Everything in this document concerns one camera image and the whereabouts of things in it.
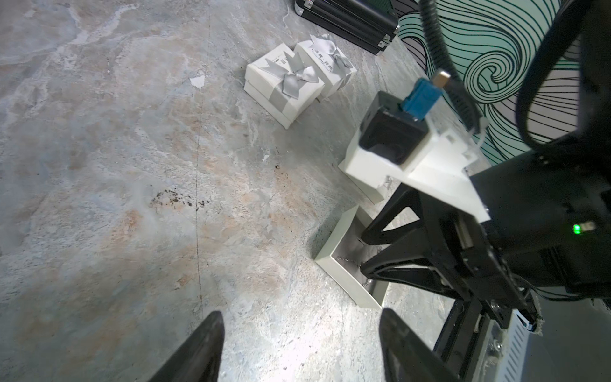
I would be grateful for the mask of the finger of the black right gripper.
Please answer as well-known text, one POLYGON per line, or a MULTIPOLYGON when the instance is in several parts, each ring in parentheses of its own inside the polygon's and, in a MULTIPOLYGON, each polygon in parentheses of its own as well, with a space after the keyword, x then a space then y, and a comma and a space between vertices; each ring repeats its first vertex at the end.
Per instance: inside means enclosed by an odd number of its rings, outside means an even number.
POLYGON ((409 232, 422 227, 422 218, 423 207, 418 190, 401 184, 376 218, 361 233, 361 240, 368 245, 393 244, 409 232), (386 227, 406 208, 410 208, 418 220, 386 230, 386 227))
POLYGON ((428 259, 432 253, 428 239, 404 238, 380 251, 360 266, 368 279, 398 283, 457 299, 458 292, 442 281, 428 259))

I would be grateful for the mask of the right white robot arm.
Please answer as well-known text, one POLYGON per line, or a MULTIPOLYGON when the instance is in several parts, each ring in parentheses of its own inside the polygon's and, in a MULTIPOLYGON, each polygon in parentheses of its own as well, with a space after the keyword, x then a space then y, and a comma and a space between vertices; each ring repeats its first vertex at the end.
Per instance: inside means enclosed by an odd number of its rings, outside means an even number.
POLYGON ((381 251, 370 279, 477 301, 501 326, 518 310, 539 319, 531 293, 562 287, 569 302, 610 296, 610 4, 574 1, 555 19, 527 72, 516 125, 528 151, 476 175, 442 159, 400 186, 362 233, 381 251), (553 66, 580 41, 577 128, 549 143, 528 115, 553 66))

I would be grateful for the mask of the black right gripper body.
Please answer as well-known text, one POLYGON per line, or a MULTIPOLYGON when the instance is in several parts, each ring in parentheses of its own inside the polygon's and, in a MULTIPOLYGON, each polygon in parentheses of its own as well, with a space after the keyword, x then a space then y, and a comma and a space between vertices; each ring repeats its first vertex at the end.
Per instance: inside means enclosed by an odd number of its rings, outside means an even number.
POLYGON ((426 258, 451 291, 464 301, 480 302, 504 329, 516 312, 523 326, 537 329, 539 311, 531 292, 518 285, 475 217, 430 195, 419 198, 430 247, 426 258))

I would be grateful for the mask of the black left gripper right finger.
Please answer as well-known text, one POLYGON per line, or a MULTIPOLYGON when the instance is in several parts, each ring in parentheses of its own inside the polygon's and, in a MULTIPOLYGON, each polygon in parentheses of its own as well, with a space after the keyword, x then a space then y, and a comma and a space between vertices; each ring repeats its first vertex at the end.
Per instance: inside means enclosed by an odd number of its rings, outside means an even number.
POLYGON ((382 310, 379 335, 386 381, 459 381, 394 310, 382 310))

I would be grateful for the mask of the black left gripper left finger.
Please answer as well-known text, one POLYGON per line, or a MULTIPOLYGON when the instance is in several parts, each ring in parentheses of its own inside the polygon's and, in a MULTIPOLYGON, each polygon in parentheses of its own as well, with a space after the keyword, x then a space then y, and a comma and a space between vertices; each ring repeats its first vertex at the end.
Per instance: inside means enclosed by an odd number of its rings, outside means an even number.
POLYGON ((218 381, 224 347, 224 320, 213 311, 149 382, 218 381))

